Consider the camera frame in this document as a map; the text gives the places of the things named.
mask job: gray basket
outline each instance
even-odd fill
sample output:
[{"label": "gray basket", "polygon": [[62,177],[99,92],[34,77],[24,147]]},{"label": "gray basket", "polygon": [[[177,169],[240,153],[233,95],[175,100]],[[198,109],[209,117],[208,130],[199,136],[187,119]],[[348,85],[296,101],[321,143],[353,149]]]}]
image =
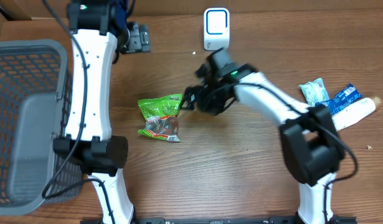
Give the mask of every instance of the gray basket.
[{"label": "gray basket", "polygon": [[[0,42],[0,215],[23,215],[42,203],[45,184],[63,159],[52,138],[63,136],[72,94],[65,49],[53,40]],[[49,194],[82,179],[78,166],[67,164]]]}]

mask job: wooden table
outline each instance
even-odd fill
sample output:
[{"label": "wooden table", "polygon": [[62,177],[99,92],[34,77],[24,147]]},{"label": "wooden table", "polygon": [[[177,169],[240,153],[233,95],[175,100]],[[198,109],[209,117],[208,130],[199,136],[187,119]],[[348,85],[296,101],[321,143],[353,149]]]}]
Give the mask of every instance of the wooden table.
[{"label": "wooden table", "polygon": [[[276,128],[260,113],[238,104],[216,117],[182,111],[179,144],[137,134],[144,128],[137,100],[197,84],[193,72],[209,53],[202,44],[202,16],[134,19],[149,25],[152,53],[122,55],[112,67],[110,116],[113,134],[129,139],[125,180],[138,216],[294,214],[298,183],[284,165]],[[364,96],[383,100],[383,10],[232,14],[231,24],[232,58],[258,67],[291,96],[303,100],[298,85],[322,77],[330,96],[353,83]],[[69,38],[54,21],[4,24],[1,40],[33,39],[57,40],[72,55]],[[360,171],[334,186],[332,208],[357,216],[359,223],[383,223],[383,105],[341,136],[359,158]],[[350,171],[347,158],[339,176]],[[87,184],[76,199],[0,217],[0,223],[78,223],[101,215]]]}]

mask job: white bottle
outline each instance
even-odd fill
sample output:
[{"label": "white bottle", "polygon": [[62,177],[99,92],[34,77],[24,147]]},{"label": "white bottle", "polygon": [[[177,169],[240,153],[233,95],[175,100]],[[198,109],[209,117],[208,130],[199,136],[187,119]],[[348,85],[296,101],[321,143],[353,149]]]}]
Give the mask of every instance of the white bottle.
[{"label": "white bottle", "polygon": [[366,97],[354,102],[333,116],[335,128],[339,131],[352,126],[380,107],[381,99],[378,96]]}]

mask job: green snack package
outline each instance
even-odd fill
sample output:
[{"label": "green snack package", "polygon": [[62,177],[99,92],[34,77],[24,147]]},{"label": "green snack package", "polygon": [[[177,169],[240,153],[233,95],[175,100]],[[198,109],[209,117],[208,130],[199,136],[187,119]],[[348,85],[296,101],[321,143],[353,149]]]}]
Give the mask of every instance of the green snack package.
[{"label": "green snack package", "polygon": [[181,94],[173,94],[157,99],[139,100],[137,103],[146,120],[146,127],[138,133],[155,139],[179,142],[177,113],[181,98]]}]

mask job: blue snack package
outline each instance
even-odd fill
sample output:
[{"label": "blue snack package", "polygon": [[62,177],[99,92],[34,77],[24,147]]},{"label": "blue snack package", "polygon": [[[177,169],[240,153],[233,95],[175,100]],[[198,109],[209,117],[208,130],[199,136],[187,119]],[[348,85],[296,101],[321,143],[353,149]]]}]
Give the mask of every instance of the blue snack package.
[{"label": "blue snack package", "polygon": [[318,78],[313,82],[307,82],[303,85],[299,85],[299,88],[301,88],[309,106],[315,106],[315,104],[318,102],[329,100],[329,96],[322,78]]},{"label": "blue snack package", "polygon": [[349,85],[337,93],[332,100],[326,100],[316,103],[316,106],[324,105],[331,112],[331,116],[345,109],[345,107],[354,103],[357,99],[360,99],[362,95],[358,90],[349,83]]}]

